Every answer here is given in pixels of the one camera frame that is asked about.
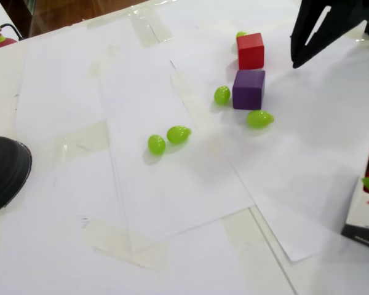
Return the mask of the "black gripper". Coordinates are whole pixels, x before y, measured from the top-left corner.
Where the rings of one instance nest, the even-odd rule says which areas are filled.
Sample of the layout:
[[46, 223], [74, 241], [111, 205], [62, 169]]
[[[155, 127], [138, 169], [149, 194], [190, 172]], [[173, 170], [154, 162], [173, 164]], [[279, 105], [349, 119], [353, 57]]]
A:
[[331, 7], [318, 29], [314, 29], [323, 11], [323, 6], [300, 6], [291, 35], [290, 48], [293, 68], [299, 68], [366, 20], [369, 10], [369, 0], [314, 0], [303, 2]]

